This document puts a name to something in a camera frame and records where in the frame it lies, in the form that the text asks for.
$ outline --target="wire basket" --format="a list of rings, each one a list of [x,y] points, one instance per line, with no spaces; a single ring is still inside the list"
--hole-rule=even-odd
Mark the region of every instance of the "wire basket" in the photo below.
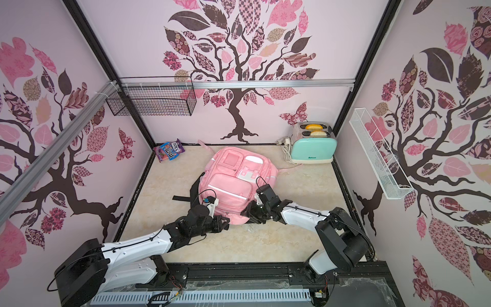
[[[376,127],[375,131],[372,134],[370,134],[365,128],[365,124],[370,122]],[[350,119],[350,125],[355,131],[356,137],[360,141],[361,147],[365,151],[368,161],[372,165],[373,171],[375,172],[375,175],[380,182],[380,186],[382,187],[385,197],[387,199],[401,199],[407,194],[411,193],[414,188],[412,187],[411,182],[408,180],[408,177],[404,173],[404,170],[401,168],[401,165],[397,161],[396,155],[394,155],[394,153],[390,149],[389,143],[387,143],[384,138],[381,138],[380,140],[385,143],[385,147],[388,148],[388,151],[391,155],[391,158],[388,159],[386,162],[379,149],[377,148],[377,145],[373,141],[373,135],[380,134],[380,136],[382,136],[382,134],[375,122],[372,120],[367,109],[355,109]],[[394,168],[394,164],[397,164],[397,169],[401,170],[401,172],[404,174],[404,182],[397,182],[394,178],[394,175],[391,172],[391,168]]]
[[[196,95],[192,82],[179,82],[180,85],[124,84],[122,90],[111,94],[106,102],[114,116],[131,115],[126,107],[132,103],[140,115],[178,115],[191,116],[196,106]]]

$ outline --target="reflective strip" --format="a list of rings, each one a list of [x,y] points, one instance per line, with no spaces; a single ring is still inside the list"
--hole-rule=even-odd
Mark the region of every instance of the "reflective strip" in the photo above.
[[[215,189],[215,190],[217,190],[217,191],[220,191],[220,192],[222,192],[222,193],[229,194],[229,195],[232,195],[232,196],[238,197],[238,198],[240,198],[240,199],[247,200],[247,198],[246,198],[246,197],[244,197],[244,196],[240,196],[240,195],[237,195],[237,194],[233,194],[233,193],[227,192],[227,191],[225,191],[225,190],[222,190],[222,189],[219,189],[219,188],[217,188],[217,187],[214,187],[214,186],[212,186],[211,184],[209,184],[208,186],[209,186],[210,188]]]

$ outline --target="pink backpack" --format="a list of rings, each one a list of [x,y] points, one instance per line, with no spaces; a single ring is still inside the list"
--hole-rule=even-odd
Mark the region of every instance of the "pink backpack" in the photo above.
[[[254,199],[256,180],[259,186],[265,185],[265,181],[273,187],[277,175],[278,169],[268,158],[241,148],[225,147],[206,165],[198,191],[215,191],[218,198],[215,215],[229,218],[231,224],[244,224],[249,218],[241,216],[241,212]],[[200,195],[201,200],[215,193],[205,191]]]

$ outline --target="tree trunk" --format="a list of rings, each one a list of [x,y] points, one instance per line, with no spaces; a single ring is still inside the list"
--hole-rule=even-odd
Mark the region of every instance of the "tree trunk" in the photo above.
[[[243,136],[257,136],[258,134],[252,133],[244,127],[244,119],[240,115],[240,110],[237,108],[237,105],[246,94],[246,91],[242,92],[240,88],[231,88],[230,90],[234,94],[234,98],[228,106],[228,112],[234,117],[236,126],[231,133],[229,133],[227,136],[222,137],[221,140],[231,138],[232,136],[237,136],[237,139],[239,141],[249,144],[248,141],[243,139]]]

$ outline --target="candy bag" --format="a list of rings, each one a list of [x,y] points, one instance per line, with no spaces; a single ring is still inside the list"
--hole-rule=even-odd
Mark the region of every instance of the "candy bag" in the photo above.
[[[167,142],[157,146],[154,148],[154,151],[157,158],[159,158],[159,162],[162,162],[163,160],[174,160],[181,153],[185,152],[179,139],[177,139],[175,142]]]

